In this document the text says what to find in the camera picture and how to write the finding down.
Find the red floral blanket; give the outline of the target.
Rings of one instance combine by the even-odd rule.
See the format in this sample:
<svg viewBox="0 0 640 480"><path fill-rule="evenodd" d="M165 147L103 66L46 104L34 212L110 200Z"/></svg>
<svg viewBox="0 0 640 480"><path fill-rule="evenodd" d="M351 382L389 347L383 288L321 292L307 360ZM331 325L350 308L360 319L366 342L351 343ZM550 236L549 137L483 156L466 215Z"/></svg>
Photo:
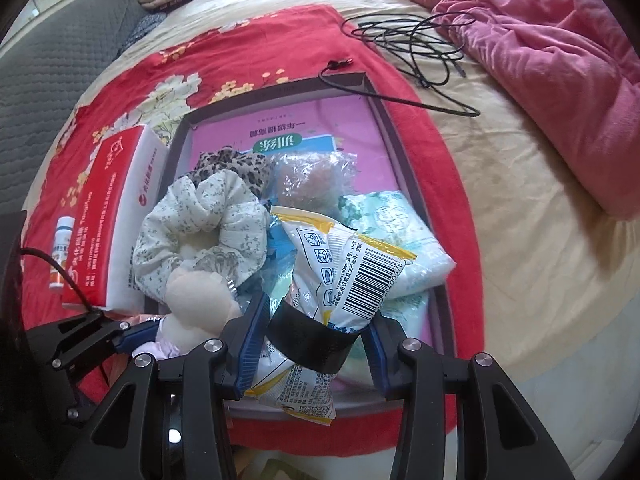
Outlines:
<svg viewBox="0 0 640 480"><path fill-rule="evenodd" d="M40 197L32 210L24 243L49 251L55 222L63 214L81 212L80 192L86 187L90 156L112 132L142 122L170 142L180 119L208 104L235 104L257 98L262 90L281 90L296 79L316 76L329 60L351 58L352 72L365 72L375 89L391 96L416 99L408 81L373 50L341 31L344 18L330 6L308 4L257 18L232 18L226 28L205 25L205 32L152 53L120 75L101 74L78 101L54 155L44 169ZM447 281L457 354L470 358L484 349L483 285L471 208L457 167L425 110L385 105L418 180L439 241L457 266ZM302 135L303 119L288 112L251 119L238 130L214 128L209 140L221 145L238 142L242 151L274 148L276 140ZM60 296L47 290L49 269L43 261L27 259L23 280L23 316L27 328L66 318ZM318 427L285 416L286 422L258 422L237 417L232 443L311 456L369 454L395 445L400 414L338 415L331 427Z"/></svg>

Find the pink crumpled duvet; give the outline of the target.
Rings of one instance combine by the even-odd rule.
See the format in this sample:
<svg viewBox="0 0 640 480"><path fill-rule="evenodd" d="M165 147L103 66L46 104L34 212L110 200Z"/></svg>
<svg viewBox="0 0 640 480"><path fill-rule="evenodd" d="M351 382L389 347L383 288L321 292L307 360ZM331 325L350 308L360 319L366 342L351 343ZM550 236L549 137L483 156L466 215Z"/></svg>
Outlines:
<svg viewBox="0 0 640 480"><path fill-rule="evenodd" d="M612 217L639 217L639 57L602 0L411 0L529 114Z"/></svg>

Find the white orange vitamin bottle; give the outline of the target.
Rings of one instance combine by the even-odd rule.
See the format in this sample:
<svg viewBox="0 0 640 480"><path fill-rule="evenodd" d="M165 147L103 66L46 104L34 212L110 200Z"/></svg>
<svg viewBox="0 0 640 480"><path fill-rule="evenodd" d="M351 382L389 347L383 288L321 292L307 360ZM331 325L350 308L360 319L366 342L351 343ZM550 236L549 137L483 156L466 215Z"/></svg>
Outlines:
<svg viewBox="0 0 640 480"><path fill-rule="evenodd" d="M72 238L75 219L69 216L58 218L53 237L51 257L61 267L66 267L70 239ZM62 274L52 266L50 270L49 288L54 292L62 292L65 281Z"/></svg>

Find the grey quilted headboard cushion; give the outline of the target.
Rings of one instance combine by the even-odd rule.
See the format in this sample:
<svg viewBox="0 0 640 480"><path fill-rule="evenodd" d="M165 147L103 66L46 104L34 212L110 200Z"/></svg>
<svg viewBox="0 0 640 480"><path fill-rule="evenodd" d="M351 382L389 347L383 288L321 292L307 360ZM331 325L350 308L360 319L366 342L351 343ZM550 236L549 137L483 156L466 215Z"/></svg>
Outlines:
<svg viewBox="0 0 640 480"><path fill-rule="evenodd" d="M75 0L1 57L1 211L18 211L80 96L148 14L138 0Z"/></svg>

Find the grey tray with pink book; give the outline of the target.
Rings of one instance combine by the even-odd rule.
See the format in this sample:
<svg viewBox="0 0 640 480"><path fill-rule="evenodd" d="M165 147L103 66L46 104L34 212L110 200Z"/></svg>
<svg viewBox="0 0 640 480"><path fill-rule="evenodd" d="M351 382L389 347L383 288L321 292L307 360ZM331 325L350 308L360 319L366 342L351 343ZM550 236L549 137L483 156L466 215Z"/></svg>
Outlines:
<svg viewBox="0 0 640 480"><path fill-rule="evenodd" d="M224 281L286 264L248 393L321 425L373 315L424 300L456 265L404 194L352 192L356 163L343 152L205 155L145 217L132 256L139 288L169 309L162 338L179 352L221 330L205 300Z"/></svg>

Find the red white tissue box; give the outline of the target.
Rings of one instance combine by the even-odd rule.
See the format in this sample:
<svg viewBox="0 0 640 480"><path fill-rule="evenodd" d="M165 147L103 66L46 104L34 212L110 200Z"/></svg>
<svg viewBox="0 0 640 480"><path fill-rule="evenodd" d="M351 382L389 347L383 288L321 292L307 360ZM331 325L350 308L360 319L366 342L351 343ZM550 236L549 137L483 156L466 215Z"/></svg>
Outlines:
<svg viewBox="0 0 640 480"><path fill-rule="evenodd" d="M82 187L65 270L93 307L122 315L144 310L132 255L157 201L168 148L147 125L103 140Z"/></svg>

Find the yellow white snack packet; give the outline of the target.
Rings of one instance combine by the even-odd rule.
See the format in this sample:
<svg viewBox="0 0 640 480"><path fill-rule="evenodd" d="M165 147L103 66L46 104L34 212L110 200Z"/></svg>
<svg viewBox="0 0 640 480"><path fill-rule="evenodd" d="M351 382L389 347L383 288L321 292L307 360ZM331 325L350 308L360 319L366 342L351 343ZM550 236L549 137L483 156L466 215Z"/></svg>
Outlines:
<svg viewBox="0 0 640 480"><path fill-rule="evenodd" d="M271 212L295 247L295 262L247 393L328 426L335 418L333 378L416 256L324 214L283 206Z"/></svg>

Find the white floral scrunchie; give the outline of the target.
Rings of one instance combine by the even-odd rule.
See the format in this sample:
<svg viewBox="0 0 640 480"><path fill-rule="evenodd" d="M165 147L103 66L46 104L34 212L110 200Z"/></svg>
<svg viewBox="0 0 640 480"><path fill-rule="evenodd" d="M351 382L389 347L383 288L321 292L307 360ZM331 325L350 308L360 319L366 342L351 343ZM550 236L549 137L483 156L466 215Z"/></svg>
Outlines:
<svg viewBox="0 0 640 480"><path fill-rule="evenodd" d="M200 184L181 177L142 221L132 253L134 282L163 302L179 268L218 273L239 286L267 257L270 217L247 184L220 170Z"/></svg>

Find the plush bear pink skirt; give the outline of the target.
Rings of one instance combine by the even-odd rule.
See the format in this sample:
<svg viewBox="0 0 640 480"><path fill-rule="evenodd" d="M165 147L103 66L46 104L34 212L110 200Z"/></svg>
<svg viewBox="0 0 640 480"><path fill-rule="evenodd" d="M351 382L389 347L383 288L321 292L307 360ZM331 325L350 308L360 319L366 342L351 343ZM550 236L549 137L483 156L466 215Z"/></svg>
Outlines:
<svg viewBox="0 0 640 480"><path fill-rule="evenodd" d="M157 361L185 356L206 340L218 338L230 321L242 315L228 278L185 266L169 275L165 304L169 313L160 320L154 340L137 350Z"/></svg>

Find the cream bed sheet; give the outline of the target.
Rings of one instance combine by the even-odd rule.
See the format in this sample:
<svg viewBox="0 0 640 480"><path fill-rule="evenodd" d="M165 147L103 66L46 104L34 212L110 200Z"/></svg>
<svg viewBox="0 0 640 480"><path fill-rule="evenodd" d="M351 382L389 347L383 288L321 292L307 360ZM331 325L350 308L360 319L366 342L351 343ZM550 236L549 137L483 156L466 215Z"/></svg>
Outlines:
<svg viewBox="0 0 640 480"><path fill-rule="evenodd" d="M232 18L308 4L337 10L349 39L348 21L360 13L432 12L411 0L195 0L116 58L107 75L133 68L152 47L180 44L187 32L198 36L205 25L226 28L239 23ZM471 208L483 285L483 350L514 382L559 377L582 389L606 390L635 382L639 217L610 216L529 114L464 52L463 75L448 88L480 116L426 112L450 151ZM41 168L26 200L26 226L44 183Z"/></svg>

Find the peach sponge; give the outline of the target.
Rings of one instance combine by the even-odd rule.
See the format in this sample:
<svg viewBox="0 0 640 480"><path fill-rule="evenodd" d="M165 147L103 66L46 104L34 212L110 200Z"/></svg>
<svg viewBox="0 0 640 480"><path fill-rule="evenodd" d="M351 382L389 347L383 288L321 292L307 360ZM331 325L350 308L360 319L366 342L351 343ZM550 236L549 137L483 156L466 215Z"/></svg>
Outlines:
<svg viewBox="0 0 640 480"><path fill-rule="evenodd" d="M337 215L343 195L352 194L357 155L343 152L284 152L269 159L267 200L273 205Z"/></svg>

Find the green white tissue pack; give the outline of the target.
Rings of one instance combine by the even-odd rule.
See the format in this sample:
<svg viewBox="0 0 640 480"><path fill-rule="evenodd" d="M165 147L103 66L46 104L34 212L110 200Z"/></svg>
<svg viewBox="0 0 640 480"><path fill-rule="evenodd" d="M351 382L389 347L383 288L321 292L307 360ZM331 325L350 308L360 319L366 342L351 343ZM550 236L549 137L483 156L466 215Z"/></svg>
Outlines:
<svg viewBox="0 0 640 480"><path fill-rule="evenodd" d="M368 237L408 250L416 258L407 263L387 295L405 297L445 284L456 263L431 229L399 191L344 195L338 212L345 226Z"/></svg>

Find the dark blue patterned cloth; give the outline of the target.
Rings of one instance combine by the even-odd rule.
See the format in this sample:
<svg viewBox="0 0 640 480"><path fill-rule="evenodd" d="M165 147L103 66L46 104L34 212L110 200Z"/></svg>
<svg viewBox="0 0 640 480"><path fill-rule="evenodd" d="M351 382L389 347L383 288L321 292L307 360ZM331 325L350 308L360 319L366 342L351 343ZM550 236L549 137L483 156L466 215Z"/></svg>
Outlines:
<svg viewBox="0 0 640 480"><path fill-rule="evenodd" d="M122 55L126 50L128 50L133 44L140 41L146 35L149 35L157 26L163 23L167 18L167 14L164 12L151 13L145 15L137 24L134 25L134 29L127 36L124 43L120 46L118 50L118 55Z"/></svg>

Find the leopard print scrunchie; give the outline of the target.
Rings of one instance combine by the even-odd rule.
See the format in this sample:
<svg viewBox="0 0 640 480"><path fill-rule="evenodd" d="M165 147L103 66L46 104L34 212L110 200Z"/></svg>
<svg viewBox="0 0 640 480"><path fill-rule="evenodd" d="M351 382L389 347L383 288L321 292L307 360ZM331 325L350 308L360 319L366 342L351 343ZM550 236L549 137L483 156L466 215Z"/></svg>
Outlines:
<svg viewBox="0 0 640 480"><path fill-rule="evenodd" d="M265 194L271 176L267 156L259 153L240 153L231 146L216 152L202 153L194 169L188 173L195 186L221 170L237 174L260 200Z"/></svg>

